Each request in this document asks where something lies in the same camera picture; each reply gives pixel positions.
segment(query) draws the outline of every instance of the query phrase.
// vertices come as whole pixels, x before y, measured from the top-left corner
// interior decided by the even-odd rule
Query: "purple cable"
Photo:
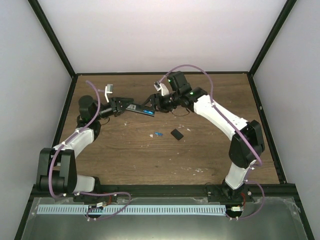
[[[83,194],[83,195],[89,195],[89,196],[96,196],[96,197],[105,197],[105,196],[112,196],[112,195],[128,195],[129,196],[129,201],[123,206],[123,208],[121,208],[119,211],[116,211],[115,213],[109,215],[109,216],[104,216],[104,217],[99,217],[99,218],[96,218],[96,220],[104,220],[104,219],[109,219],[109,218],[112,218],[114,217],[115,215],[117,215],[118,213],[121,213],[123,210],[125,210],[126,207],[128,207],[128,205],[130,204],[131,202],[131,194],[129,192],[126,192],[126,191],[118,191],[118,192],[112,192],[112,193],[102,193],[102,194],[99,194],[99,193],[91,193],[91,192],[80,192],[80,194]],[[100,209],[98,207],[94,207],[94,208],[91,208],[89,209],[87,212],[86,212],[86,217],[88,219],[89,218],[89,213],[95,209]]]
[[[214,101],[214,83],[213,83],[211,77],[204,70],[202,70],[200,67],[197,67],[197,66],[191,65],[191,64],[179,65],[179,66],[176,66],[176,67],[172,68],[170,71],[168,71],[157,83],[158,84],[161,83],[165,79],[165,77],[167,77],[171,72],[173,72],[174,70],[177,70],[179,68],[182,68],[182,67],[191,67],[191,68],[197,69],[197,70],[201,71],[209,79],[210,85],[211,85],[211,88],[210,88],[210,100],[211,100],[212,106],[221,115],[221,117],[223,117],[223,119],[226,120],[226,122],[228,124],[230,124],[230,126],[235,130],[235,132],[240,136],[240,138],[244,141],[244,143],[247,145],[247,147],[253,153],[255,159],[259,162],[258,164],[255,164],[254,166],[261,167],[262,166],[262,161],[261,161],[259,155],[257,154],[257,152],[254,150],[254,148],[248,142],[246,137],[236,128],[236,126],[215,105],[215,101]]]
[[[265,196],[265,191],[264,191],[264,189],[262,188],[262,186],[261,186],[259,183],[257,183],[256,181],[247,181],[247,182],[245,182],[245,184],[255,184],[255,185],[257,185],[257,186],[260,188],[261,193],[262,193],[262,202],[261,202],[261,205],[260,205],[260,207],[258,208],[257,211],[255,211],[254,213],[252,213],[252,214],[250,214],[250,215],[248,215],[248,216],[243,216],[243,217],[240,216],[240,217],[238,218],[238,220],[244,220],[244,219],[251,218],[252,216],[256,215],[258,212],[260,212],[260,210],[261,210],[262,207],[264,206],[265,198],[266,198],[266,196]]]
[[[64,141],[64,144],[62,144],[54,153],[53,155],[53,158],[52,158],[52,161],[51,161],[51,164],[50,164],[50,168],[49,168],[49,174],[48,174],[48,185],[49,185],[49,192],[51,194],[51,196],[56,199],[56,198],[59,198],[61,197],[63,194],[59,194],[59,195],[55,195],[54,193],[54,190],[53,190],[53,187],[52,187],[52,174],[53,174],[53,171],[54,171],[54,166],[55,166],[55,162],[57,160],[57,157],[58,157],[58,154],[59,152],[61,151],[61,149],[64,148],[65,145],[67,145],[72,139],[74,139],[79,133],[82,133],[90,124],[93,123],[93,121],[97,118],[98,114],[99,114],[99,111],[100,111],[100,96],[99,96],[99,93],[98,93],[98,90],[97,88],[95,87],[95,85],[93,85],[92,82],[90,81],[85,81],[87,84],[89,84],[93,90],[95,91],[95,94],[96,94],[96,97],[97,97],[97,100],[98,100],[98,106],[97,106],[97,110],[96,110],[96,113],[95,115],[93,116],[93,118],[83,127],[80,129],[79,132],[74,132],[71,136],[69,136],[65,141]]]

